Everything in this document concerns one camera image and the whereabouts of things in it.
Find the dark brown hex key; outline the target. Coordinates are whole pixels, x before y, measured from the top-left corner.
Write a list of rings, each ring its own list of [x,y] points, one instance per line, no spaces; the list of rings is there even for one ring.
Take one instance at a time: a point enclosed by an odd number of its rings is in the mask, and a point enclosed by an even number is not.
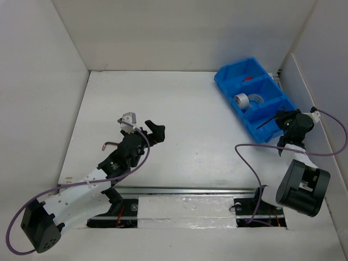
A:
[[[268,119],[268,120],[266,120],[266,121],[263,122],[261,125],[259,125],[259,126],[257,127],[257,129],[262,128],[263,126],[265,126],[266,124],[268,124],[269,122],[271,122],[271,121],[274,120],[274,119],[275,119],[275,116],[272,117],[272,118],[270,118],[270,119]]]

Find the copper hex key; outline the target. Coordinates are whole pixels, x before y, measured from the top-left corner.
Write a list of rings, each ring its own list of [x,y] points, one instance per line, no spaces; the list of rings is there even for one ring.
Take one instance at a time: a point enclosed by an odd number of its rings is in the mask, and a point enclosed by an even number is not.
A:
[[[107,142],[105,142],[105,143],[103,144],[102,150],[104,151],[105,148],[106,148],[107,146],[118,146],[118,143],[116,143],[116,142],[111,142],[111,141],[107,141]]]

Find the clear tape roll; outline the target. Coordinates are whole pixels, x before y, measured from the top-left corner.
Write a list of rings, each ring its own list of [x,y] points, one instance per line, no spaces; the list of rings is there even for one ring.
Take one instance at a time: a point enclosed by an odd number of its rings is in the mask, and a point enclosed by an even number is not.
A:
[[[262,98],[262,96],[260,96],[259,94],[249,94],[247,95],[247,98],[250,108],[264,103],[264,98]]]
[[[245,93],[237,94],[233,97],[234,101],[240,108],[240,110],[247,110],[250,107],[250,101]]]

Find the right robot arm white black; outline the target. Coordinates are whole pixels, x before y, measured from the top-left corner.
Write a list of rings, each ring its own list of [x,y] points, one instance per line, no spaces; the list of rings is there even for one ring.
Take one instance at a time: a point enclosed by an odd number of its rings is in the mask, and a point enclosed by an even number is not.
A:
[[[251,200],[254,212],[263,214],[275,207],[288,207],[315,217],[322,206],[330,181],[330,173],[317,167],[306,154],[305,136],[320,121],[318,111],[278,110],[275,123],[283,135],[277,143],[278,154],[287,165],[286,172],[262,188],[262,194]]]

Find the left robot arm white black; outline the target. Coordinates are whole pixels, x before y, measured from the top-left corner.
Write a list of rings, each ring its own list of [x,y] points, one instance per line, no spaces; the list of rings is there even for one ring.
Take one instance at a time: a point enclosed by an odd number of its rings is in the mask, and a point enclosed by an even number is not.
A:
[[[104,161],[80,182],[40,202],[32,199],[24,208],[21,228],[37,253],[51,249],[70,228],[99,213],[116,215],[122,197],[114,185],[139,169],[150,147],[165,140],[165,126],[145,121],[149,131],[119,119],[123,139]]]

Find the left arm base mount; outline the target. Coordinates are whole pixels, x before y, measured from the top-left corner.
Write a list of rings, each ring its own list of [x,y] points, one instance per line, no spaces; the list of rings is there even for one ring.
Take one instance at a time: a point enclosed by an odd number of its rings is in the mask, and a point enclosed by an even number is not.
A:
[[[139,198],[123,198],[116,194],[116,201],[106,213],[90,218],[86,222],[89,228],[137,228],[138,227]]]

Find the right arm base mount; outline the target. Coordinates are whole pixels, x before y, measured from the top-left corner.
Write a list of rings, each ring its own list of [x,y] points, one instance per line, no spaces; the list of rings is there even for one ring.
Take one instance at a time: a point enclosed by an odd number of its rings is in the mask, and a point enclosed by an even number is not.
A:
[[[229,208],[235,214],[238,228],[255,227],[284,227],[287,223],[282,208],[277,208],[269,203],[259,200],[260,189],[257,188],[254,195],[237,197]]]

